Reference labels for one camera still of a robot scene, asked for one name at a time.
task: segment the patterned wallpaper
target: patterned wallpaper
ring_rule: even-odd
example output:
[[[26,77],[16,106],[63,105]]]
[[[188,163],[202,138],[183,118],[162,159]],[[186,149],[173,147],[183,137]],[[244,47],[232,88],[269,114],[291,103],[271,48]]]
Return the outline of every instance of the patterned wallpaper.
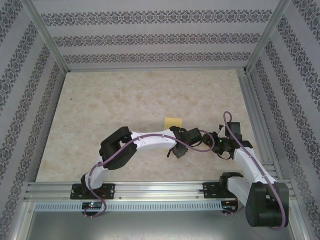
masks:
[[[1,0],[0,240],[35,180],[64,76],[18,0]]]
[[[251,72],[281,170],[320,239],[320,2],[293,0]]]
[[[71,70],[244,67],[278,0],[35,0]]]

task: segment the metal slotted strip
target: metal slotted strip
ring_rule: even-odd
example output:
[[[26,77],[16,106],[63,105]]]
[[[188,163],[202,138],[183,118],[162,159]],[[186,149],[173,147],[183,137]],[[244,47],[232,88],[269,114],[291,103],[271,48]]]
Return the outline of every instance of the metal slotted strip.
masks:
[[[81,202],[37,202],[35,212],[79,212]],[[108,202],[108,212],[221,211],[221,201]]]

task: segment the marble surface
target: marble surface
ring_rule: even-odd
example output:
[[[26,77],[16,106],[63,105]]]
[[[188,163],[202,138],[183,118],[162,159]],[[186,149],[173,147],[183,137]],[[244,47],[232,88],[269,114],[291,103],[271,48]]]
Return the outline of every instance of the marble surface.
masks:
[[[225,110],[259,156],[235,70],[68,73],[36,181],[79,181],[95,164],[101,141],[122,126],[158,132],[170,117],[182,119],[187,130],[217,132]],[[213,152],[166,156],[163,149],[137,152],[106,181],[202,181],[241,172]]]

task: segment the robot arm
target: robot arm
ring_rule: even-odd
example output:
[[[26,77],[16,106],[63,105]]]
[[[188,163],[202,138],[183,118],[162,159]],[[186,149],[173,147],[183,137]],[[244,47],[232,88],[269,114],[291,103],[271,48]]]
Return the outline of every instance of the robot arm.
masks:
[[[243,145],[244,148],[255,157],[255,153],[250,142],[242,140],[240,123],[229,122],[228,126],[237,138],[238,142],[240,142],[241,145]],[[282,213],[270,186],[264,178],[266,176],[275,188],[284,207],[286,219],[285,226],[287,226],[289,211],[288,187],[284,183],[278,183],[273,177],[271,177],[259,162],[258,165],[262,169],[263,173],[260,172],[249,155],[240,148],[237,141],[230,136],[227,129],[223,125],[220,125],[219,128],[221,130],[219,134],[216,132],[208,133],[214,139],[212,151],[220,157],[224,152],[228,152],[230,154],[230,158],[234,159],[235,162],[240,165],[246,177],[245,180],[239,173],[236,174],[237,176],[223,173],[219,180],[220,182],[224,182],[221,184],[221,186],[223,186],[222,190],[234,194],[235,197],[238,198],[238,200],[245,206],[246,218],[252,227],[280,226],[283,219]],[[160,134],[163,137],[149,136],[146,138],[139,138],[139,136],[146,134]],[[173,137],[179,141],[165,137],[165,135]],[[188,151],[188,148],[180,142],[188,144],[189,146],[202,142],[207,146],[212,147],[213,140],[211,136],[205,134],[202,137],[197,128],[186,131],[184,128],[172,126],[170,129],[161,132],[139,133],[130,132],[128,127],[121,127],[101,143],[101,149],[99,150],[100,156],[97,163],[106,161],[121,149],[121,142],[126,144],[136,138],[138,138],[138,140],[133,141],[127,145],[126,148],[123,148],[122,151],[110,162],[103,166],[95,167],[91,174],[90,186],[93,190],[99,189],[111,170],[123,167],[138,151],[168,149],[169,153],[167,157],[172,152],[177,158],[180,158]],[[88,173],[82,176],[81,185],[81,189],[83,191],[82,195],[85,196],[89,192]]]
[[[177,157],[180,158],[186,154],[188,148],[175,140],[165,137],[170,136],[176,138],[188,145],[193,145],[202,140],[202,135],[197,128],[186,131],[184,128],[172,126],[170,129],[159,131],[159,132],[134,132],[129,131],[127,126],[119,128],[112,135],[107,137],[101,143],[101,149],[99,150],[100,157],[97,159],[96,163],[102,163],[108,158],[110,158],[116,151],[121,148],[121,143],[127,143],[132,139],[138,138],[139,136],[149,134],[159,134],[159,136],[150,136],[146,138],[140,138],[135,140],[132,144],[126,147],[119,155],[117,155],[112,161],[107,163],[104,166],[96,167],[91,174],[90,186],[92,189],[98,189],[102,186],[104,180],[109,174],[110,170],[116,170],[123,167],[130,158],[136,153],[145,150],[154,150],[154,149],[167,149],[169,153],[171,152]],[[85,174],[81,178],[82,188],[88,192],[88,182],[89,174]]]

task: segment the purple cable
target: purple cable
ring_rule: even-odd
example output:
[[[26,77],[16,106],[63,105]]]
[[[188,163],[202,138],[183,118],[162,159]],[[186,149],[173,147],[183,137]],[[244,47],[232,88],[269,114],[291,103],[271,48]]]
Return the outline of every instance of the purple cable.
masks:
[[[232,131],[230,130],[229,126],[228,126],[228,122],[226,120],[226,114],[229,114],[230,118],[232,119],[232,115],[229,111],[225,111],[223,113],[223,120],[224,120],[224,125],[226,127],[226,129],[228,129],[230,135],[233,137],[233,139],[239,144],[239,146],[243,149],[243,151],[253,160],[254,164],[256,165],[256,167],[259,169],[260,173],[263,175],[263,178],[266,180],[266,182],[269,184],[276,201],[279,204],[280,210],[281,210],[281,215],[282,215],[282,222],[280,227],[277,228],[273,228],[270,227],[270,229],[275,230],[275,231],[280,231],[285,227],[286,224],[286,214],[285,214],[285,209],[284,206],[280,200],[280,197],[277,193],[277,191],[275,190],[274,186],[271,184],[270,180],[267,178],[267,176],[265,176],[265,172],[263,171],[263,169],[260,167],[260,165],[258,164],[258,160],[255,159],[255,157],[253,155],[251,155],[251,153],[245,149],[245,147],[239,142],[239,140],[236,138],[236,136],[232,133]]]
[[[209,149],[206,149],[206,150],[200,150],[200,149],[197,149],[195,147],[192,147],[192,146],[189,146],[188,144],[184,143],[183,141],[179,140],[179,139],[176,139],[175,137],[172,137],[172,136],[168,136],[168,135],[162,135],[162,134],[157,134],[157,133],[152,133],[152,134],[145,134],[145,135],[142,135],[142,136],[139,136],[139,137],[136,137],[130,141],[128,141],[125,145],[123,145],[123,147],[121,147],[118,151],[116,151],[111,157],[109,157],[107,160],[105,160],[104,162],[102,163],[97,163],[96,165],[93,166],[93,168],[91,169],[90,173],[89,173],[89,179],[88,179],[88,188],[90,190],[90,192],[92,193],[93,196],[95,196],[97,199],[99,199],[103,205],[104,205],[104,209],[103,211],[97,213],[96,215],[93,215],[93,216],[88,216],[87,215],[87,208],[84,210],[84,216],[85,217],[90,217],[90,218],[96,218],[96,217],[99,217],[101,216],[102,214],[105,213],[106,209],[107,209],[107,204],[105,202],[105,200],[103,200],[101,197],[99,197],[94,191],[93,189],[91,188],[91,175],[94,171],[94,169],[96,167],[102,167],[103,165],[106,165],[108,162],[110,162],[112,159],[114,159],[119,153],[121,153],[121,151],[123,151],[126,147],[128,147],[130,144],[132,144],[134,141],[136,140],[140,140],[140,139],[143,139],[143,138],[147,138],[147,137],[162,137],[162,138],[168,138],[168,139],[172,139],[172,140],[175,140],[176,142],[186,146],[187,148],[190,148],[192,150],[195,150],[197,152],[201,152],[201,153],[206,153],[206,152],[210,152],[214,146],[215,146],[215,140],[214,138],[211,136],[211,134],[207,131],[204,131],[204,130],[199,130],[200,132],[203,132],[205,134],[208,134],[209,137],[212,139],[212,146],[209,148]]]

